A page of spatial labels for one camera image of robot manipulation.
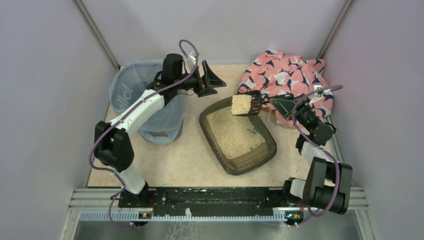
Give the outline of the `black litter scoop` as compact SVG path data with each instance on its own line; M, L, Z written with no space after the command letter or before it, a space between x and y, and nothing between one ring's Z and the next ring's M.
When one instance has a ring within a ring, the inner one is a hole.
M259 90L238 93L231 97L230 111L233 116L255 116L260 113L262 106L268 103L269 98Z

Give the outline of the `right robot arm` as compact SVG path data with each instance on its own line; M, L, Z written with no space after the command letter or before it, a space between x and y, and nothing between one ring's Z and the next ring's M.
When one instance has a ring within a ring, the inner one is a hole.
M349 208L353 169L335 160L324 148L336 128L317 116L307 98L285 94L271 97L269 103L280 115L296 120L308 131L299 135L295 147L310 163L310 169L305 180L291 177L285 181L283 189L288 201L301 201L306 207L345 214Z

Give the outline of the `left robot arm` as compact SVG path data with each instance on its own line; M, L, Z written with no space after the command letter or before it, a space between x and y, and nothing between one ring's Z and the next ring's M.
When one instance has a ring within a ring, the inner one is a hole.
M99 160L103 171L117 177L125 207L145 206L151 199L149 185L134 164L132 136L140 134L158 144L176 140L182 130L187 91L206 97L225 86L205 60L199 63L193 56L177 53L118 71L109 91L117 116L96 124L89 163Z

